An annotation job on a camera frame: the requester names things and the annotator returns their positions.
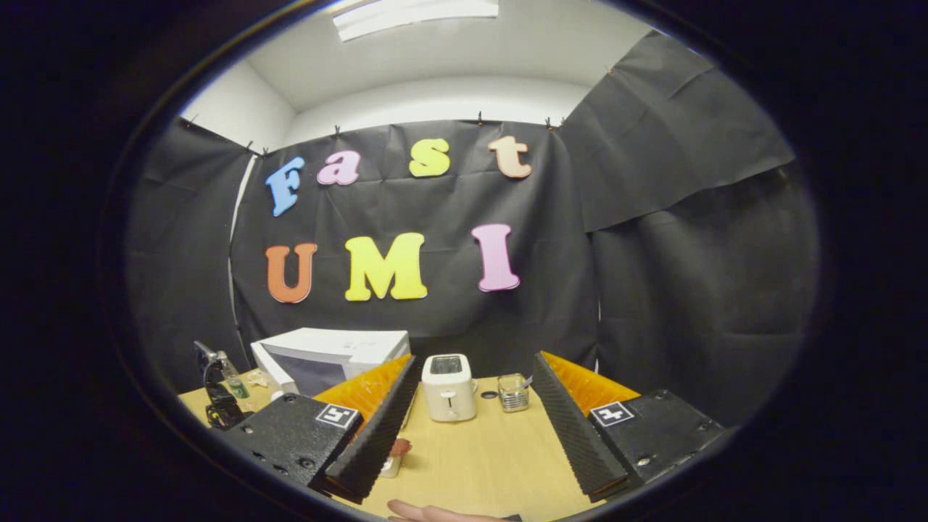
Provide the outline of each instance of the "toaster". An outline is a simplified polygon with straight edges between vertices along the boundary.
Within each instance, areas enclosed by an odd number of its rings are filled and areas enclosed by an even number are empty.
[[[439,423],[467,421],[477,414],[477,382],[462,354],[433,355],[422,367],[422,392],[429,416]]]

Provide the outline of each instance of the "black fabric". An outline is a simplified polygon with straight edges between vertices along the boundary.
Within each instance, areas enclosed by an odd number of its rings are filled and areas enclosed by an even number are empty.
[[[559,134],[573,159],[586,231],[793,159],[746,92],[659,33],[645,36],[603,76]]]
[[[600,372],[669,388],[721,424],[744,421],[805,339],[815,222],[789,165],[594,232]]]
[[[233,320],[229,227],[250,158],[177,121],[149,153],[130,207],[126,285],[139,339],[175,392],[202,387],[193,341],[250,368]]]
[[[522,162],[534,169],[523,179],[500,173],[488,144],[515,136],[528,146]],[[410,148],[423,138],[450,145],[450,170],[436,177],[409,173]],[[362,156],[351,185],[321,185],[316,173],[337,150]],[[294,157],[300,173],[296,203],[272,217],[265,180]],[[429,122],[374,127],[323,137],[279,150],[249,180],[232,244],[236,310],[246,342],[300,327],[407,330],[411,350],[423,357],[463,353],[478,377],[531,373],[531,356],[550,351],[592,368],[597,297],[592,252],[583,232],[567,150],[542,125]],[[512,228],[507,239],[511,291],[484,293],[481,251],[470,231],[484,224]],[[366,302],[345,299],[351,259],[345,242],[369,236],[386,255],[395,237],[425,236],[419,260],[422,299],[395,300],[389,293]],[[268,292],[265,250],[318,245],[312,289],[297,304]],[[286,281],[297,281],[291,251]]]

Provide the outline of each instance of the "wooden table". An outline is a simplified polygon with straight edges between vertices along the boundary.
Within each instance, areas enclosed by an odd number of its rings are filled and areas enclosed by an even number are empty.
[[[247,375],[243,378],[247,384]],[[496,391],[496,378],[477,379],[477,416],[461,423],[436,423],[429,418],[419,391],[399,437],[412,443],[395,478],[379,477],[358,506],[374,515],[393,515],[387,501],[437,505],[476,515],[519,514],[525,522],[553,520],[585,511],[590,502],[580,491],[544,405],[534,391],[529,408],[505,413],[498,398],[481,398]],[[260,409],[270,399],[266,388],[249,386],[246,399]],[[180,396],[206,424],[204,390]]]

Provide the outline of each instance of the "small glass cup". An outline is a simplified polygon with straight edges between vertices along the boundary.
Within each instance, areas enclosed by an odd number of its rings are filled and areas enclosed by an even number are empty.
[[[528,386],[525,385],[525,377],[521,373],[501,375],[496,384],[503,411],[522,411],[528,408]]]

